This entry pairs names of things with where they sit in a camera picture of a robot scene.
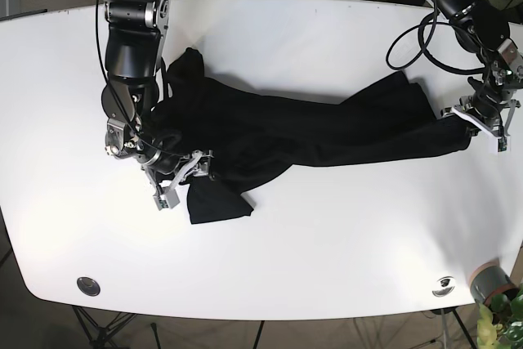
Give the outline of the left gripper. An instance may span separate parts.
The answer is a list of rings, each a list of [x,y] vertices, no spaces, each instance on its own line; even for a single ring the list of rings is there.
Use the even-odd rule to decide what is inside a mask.
[[[474,136],[483,132],[485,125],[494,125],[489,152],[515,153],[521,112],[504,109],[509,106],[514,92],[522,89],[522,68],[513,73],[493,64],[469,69],[466,76],[473,95],[461,97],[458,104],[442,109],[441,117],[457,116],[469,124]]]

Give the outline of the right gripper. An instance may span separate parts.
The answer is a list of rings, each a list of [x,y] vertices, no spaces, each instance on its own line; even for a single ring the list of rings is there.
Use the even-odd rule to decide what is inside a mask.
[[[213,150],[203,150],[192,168],[177,170],[191,158],[192,150],[183,146],[181,131],[169,124],[162,108],[154,108],[131,122],[125,121],[117,108],[106,114],[109,116],[105,134],[108,154],[116,159],[135,159],[145,169],[154,188],[153,199],[158,210],[172,209],[180,203],[177,187],[181,183],[188,184],[198,177],[214,179]],[[167,186],[157,180],[158,173],[172,177]]]

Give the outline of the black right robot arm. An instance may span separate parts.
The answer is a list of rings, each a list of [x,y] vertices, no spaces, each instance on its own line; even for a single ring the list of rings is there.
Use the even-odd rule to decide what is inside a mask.
[[[177,130],[159,130],[154,107],[168,96],[156,75],[168,31],[170,0],[96,0],[109,26],[105,50],[98,51],[105,88],[101,104],[108,118],[105,150],[116,159],[135,159],[154,187],[158,209],[175,208],[177,187],[190,176],[209,174],[211,151],[178,153]]]

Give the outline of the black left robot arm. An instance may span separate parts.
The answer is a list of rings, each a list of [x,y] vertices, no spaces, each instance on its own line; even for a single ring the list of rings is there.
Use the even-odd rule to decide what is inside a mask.
[[[426,0],[433,11],[413,27],[420,50],[436,67],[468,78],[474,93],[463,96],[459,104],[442,110],[443,117],[457,117],[468,123],[472,134],[485,133],[494,152],[509,147],[508,133],[519,101],[513,93],[522,88],[522,54],[511,38],[503,13],[489,0]],[[453,29],[460,46],[477,55],[482,66],[458,69],[437,60],[428,50],[437,25]]]

